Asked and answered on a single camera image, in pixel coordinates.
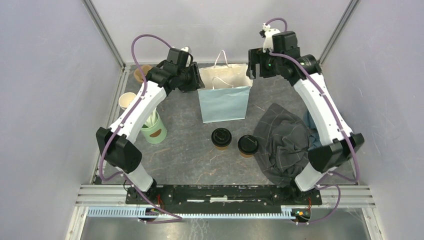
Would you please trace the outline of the light blue paper bag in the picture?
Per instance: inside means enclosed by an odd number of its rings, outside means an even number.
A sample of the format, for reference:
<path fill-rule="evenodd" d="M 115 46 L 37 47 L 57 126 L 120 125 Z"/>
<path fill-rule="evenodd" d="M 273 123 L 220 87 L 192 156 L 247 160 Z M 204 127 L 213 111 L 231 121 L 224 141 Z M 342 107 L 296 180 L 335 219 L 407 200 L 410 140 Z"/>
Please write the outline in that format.
<path fill-rule="evenodd" d="M 246 117 L 253 80 L 245 63 L 228 63 L 221 50 L 214 65 L 199 69 L 204 88 L 198 98 L 203 123 L 242 120 Z"/>

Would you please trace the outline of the brown pulp cup carriers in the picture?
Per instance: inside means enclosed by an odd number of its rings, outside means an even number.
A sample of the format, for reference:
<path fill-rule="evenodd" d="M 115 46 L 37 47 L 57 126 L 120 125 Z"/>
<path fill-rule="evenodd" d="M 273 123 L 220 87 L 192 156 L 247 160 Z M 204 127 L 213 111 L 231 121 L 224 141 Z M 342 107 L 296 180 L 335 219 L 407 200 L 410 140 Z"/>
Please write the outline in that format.
<path fill-rule="evenodd" d="M 142 74 L 144 74 L 144 76 L 147 76 L 147 73 L 153 68 L 152 65 L 149 64 L 145 64 L 145 65 L 141 65 L 139 70 L 138 68 L 134 71 L 133 75 L 135 80 L 141 85 L 143 83 L 143 76 Z"/>

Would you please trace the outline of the black plastic cup lid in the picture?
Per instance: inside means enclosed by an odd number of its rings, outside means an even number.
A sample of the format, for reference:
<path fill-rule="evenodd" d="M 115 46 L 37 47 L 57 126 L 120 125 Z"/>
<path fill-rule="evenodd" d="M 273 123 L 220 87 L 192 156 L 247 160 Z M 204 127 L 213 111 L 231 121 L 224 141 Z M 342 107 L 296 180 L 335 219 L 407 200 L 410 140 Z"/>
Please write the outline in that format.
<path fill-rule="evenodd" d="M 246 134 L 239 138 L 237 147 L 238 150 L 242 152 L 256 153 L 259 149 L 259 142 L 255 136 Z"/>

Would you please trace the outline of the brown paper coffee cup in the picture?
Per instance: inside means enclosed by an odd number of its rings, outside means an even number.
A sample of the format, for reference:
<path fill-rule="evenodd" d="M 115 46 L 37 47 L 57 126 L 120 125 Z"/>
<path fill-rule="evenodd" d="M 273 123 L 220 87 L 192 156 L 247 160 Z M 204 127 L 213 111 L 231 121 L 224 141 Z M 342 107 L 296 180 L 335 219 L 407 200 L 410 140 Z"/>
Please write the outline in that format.
<path fill-rule="evenodd" d="M 255 154 L 255 152 L 244 152 L 244 151 L 240 151 L 240 155 L 243 158 L 246 158 L 246 159 L 253 157 L 254 154 Z"/>

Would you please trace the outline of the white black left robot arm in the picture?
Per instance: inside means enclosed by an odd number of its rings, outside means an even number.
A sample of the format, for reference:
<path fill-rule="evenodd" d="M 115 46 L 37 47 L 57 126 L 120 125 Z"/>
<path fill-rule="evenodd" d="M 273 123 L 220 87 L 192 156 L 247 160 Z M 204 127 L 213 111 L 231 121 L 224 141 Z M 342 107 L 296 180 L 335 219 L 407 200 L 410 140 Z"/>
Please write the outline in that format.
<path fill-rule="evenodd" d="M 142 153 L 134 143 L 149 115 L 171 91 L 191 92 L 205 85 L 189 47 L 170 48 L 167 58 L 152 67 L 145 77 L 146 83 L 128 108 L 108 128 L 100 127 L 96 139 L 101 160 L 124 174 L 139 189 L 139 199 L 151 204 L 157 198 L 157 190 L 152 187 L 154 180 L 142 166 Z"/>

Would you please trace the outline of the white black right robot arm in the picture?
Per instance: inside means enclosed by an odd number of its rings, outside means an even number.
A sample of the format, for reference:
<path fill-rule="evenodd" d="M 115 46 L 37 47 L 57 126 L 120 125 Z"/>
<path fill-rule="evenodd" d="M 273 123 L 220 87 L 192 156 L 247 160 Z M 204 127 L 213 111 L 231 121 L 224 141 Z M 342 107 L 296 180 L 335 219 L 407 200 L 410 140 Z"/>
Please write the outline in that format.
<path fill-rule="evenodd" d="M 264 25 L 260 35 L 264 39 L 263 46 L 248 51 L 246 75 L 252 80 L 275 76 L 286 79 L 305 103 L 321 143 L 308 154 L 308 164 L 294 178 L 295 187 L 289 189 L 289 199 L 302 204 L 309 198 L 309 190 L 317 187 L 325 175 L 333 175 L 337 167 L 349 160 L 353 160 L 355 167 L 352 182 L 359 182 L 356 153 L 364 144 L 364 137 L 354 133 L 339 113 L 317 59 L 311 54 L 301 54 L 293 31 Z"/>

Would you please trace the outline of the white stir sticks bundle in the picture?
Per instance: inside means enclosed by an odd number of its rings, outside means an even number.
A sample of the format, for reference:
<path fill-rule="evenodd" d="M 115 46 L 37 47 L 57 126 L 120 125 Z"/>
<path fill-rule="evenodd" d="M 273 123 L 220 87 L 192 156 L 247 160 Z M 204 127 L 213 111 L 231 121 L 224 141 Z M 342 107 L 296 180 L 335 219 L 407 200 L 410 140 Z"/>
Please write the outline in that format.
<path fill-rule="evenodd" d="M 146 128 L 152 127 L 157 121 L 157 109 L 155 108 L 153 112 L 150 114 L 150 116 L 147 118 L 146 122 L 144 123 L 144 126 Z"/>

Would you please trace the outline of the green cup holder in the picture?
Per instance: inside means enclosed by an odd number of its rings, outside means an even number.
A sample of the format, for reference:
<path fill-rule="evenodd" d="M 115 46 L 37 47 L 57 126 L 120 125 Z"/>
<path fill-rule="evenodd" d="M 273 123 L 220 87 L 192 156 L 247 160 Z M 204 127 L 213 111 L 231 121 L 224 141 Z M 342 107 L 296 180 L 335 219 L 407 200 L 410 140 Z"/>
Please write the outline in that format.
<path fill-rule="evenodd" d="M 157 113 L 156 123 L 151 127 L 142 126 L 140 132 L 145 137 L 146 141 L 150 144 L 159 144 L 167 136 L 167 129 L 163 124 L 159 114 Z"/>

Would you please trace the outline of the dark grey checked cloth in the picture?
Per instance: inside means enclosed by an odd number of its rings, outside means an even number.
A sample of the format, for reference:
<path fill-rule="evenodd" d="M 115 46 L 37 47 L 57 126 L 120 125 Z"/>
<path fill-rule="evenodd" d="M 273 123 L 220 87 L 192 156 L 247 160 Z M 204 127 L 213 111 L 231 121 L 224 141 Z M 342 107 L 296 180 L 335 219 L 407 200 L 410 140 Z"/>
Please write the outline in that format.
<path fill-rule="evenodd" d="M 262 173 L 280 188 L 287 187 L 309 163 L 310 131 L 297 115 L 273 103 L 257 123 L 255 160 Z"/>

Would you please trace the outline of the teal blue cloth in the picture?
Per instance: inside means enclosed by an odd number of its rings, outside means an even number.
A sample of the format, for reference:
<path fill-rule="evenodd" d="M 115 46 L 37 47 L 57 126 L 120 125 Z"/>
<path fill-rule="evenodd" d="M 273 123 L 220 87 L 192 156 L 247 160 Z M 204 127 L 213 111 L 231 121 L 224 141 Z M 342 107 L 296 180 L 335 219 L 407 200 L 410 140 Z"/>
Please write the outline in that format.
<path fill-rule="evenodd" d="M 322 146 L 320 142 L 320 136 L 316 127 L 316 124 L 310 114 L 310 112 L 307 110 L 302 118 L 304 124 L 308 128 L 308 139 L 309 139 L 309 151 L 319 148 Z"/>

